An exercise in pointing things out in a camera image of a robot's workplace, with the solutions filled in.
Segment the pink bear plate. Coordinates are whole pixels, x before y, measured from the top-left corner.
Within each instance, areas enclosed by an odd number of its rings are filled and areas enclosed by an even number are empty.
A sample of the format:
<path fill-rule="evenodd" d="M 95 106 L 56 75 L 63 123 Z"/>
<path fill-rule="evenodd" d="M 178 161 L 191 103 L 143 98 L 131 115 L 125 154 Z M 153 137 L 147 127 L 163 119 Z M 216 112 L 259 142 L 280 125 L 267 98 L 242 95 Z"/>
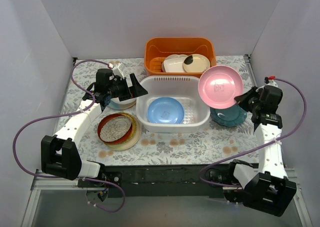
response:
<path fill-rule="evenodd" d="M 201 75 L 197 89 L 200 98 L 209 107 L 228 109 L 236 104 L 235 97 L 244 93 L 244 83 L 235 69 L 216 65 Z"/>

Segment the blue bear plate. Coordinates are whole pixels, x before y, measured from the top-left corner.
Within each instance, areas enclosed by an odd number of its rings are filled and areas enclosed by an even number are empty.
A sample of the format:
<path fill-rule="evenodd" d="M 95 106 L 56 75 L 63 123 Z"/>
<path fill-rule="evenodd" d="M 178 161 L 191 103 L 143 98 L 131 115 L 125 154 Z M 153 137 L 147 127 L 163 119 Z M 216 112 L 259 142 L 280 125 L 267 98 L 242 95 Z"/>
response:
<path fill-rule="evenodd" d="M 184 117 L 184 107 L 172 97 L 159 97 L 147 109 L 148 121 L 154 124 L 181 124 Z"/>

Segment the white plastic bin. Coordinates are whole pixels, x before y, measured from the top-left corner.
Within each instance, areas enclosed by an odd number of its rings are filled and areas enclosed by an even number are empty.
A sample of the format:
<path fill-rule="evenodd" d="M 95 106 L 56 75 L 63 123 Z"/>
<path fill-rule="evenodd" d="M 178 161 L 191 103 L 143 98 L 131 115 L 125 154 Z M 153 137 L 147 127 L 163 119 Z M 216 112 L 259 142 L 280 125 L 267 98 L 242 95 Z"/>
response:
<path fill-rule="evenodd" d="M 149 76 L 140 84 L 148 94 L 136 100 L 136 116 L 143 126 L 155 133 L 193 133 L 210 117 L 210 108 L 198 93 L 199 79 L 194 76 Z M 182 123 L 152 123 L 148 119 L 150 104 L 159 98 L 173 98 L 184 110 Z"/>

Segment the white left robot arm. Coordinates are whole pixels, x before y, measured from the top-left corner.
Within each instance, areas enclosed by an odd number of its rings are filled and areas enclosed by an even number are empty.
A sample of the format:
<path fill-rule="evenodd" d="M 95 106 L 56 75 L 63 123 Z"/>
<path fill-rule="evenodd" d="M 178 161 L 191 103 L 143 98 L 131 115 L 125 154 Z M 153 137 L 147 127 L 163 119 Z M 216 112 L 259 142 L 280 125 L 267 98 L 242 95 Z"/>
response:
<path fill-rule="evenodd" d="M 97 70 L 93 90 L 86 90 L 77 114 L 53 136 L 46 135 L 41 140 L 41 170 L 44 173 L 67 180 L 89 178 L 95 187 L 106 183 L 101 165 L 82 160 L 77 147 L 91 123 L 102 114 L 111 99 L 126 101 L 148 94 L 135 74 L 130 74 L 130 80 L 127 83 L 125 77 L 115 75 L 108 68 Z"/>

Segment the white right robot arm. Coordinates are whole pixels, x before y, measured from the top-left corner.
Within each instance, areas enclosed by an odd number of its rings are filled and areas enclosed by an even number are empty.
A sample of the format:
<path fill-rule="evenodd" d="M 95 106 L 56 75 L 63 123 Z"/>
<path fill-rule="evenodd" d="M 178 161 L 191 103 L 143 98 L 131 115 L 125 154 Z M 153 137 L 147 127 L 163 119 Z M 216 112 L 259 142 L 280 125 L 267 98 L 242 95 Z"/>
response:
<path fill-rule="evenodd" d="M 288 179 L 285 171 L 281 142 L 282 118 L 276 113 L 283 97 L 276 83 L 252 87 L 235 97 L 236 103 L 252 114 L 254 134 L 259 149 L 258 170 L 241 160 L 232 161 L 232 170 L 226 173 L 232 186 L 241 185 L 243 205 L 270 215 L 283 215 L 297 191 L 297 185 Z"/>

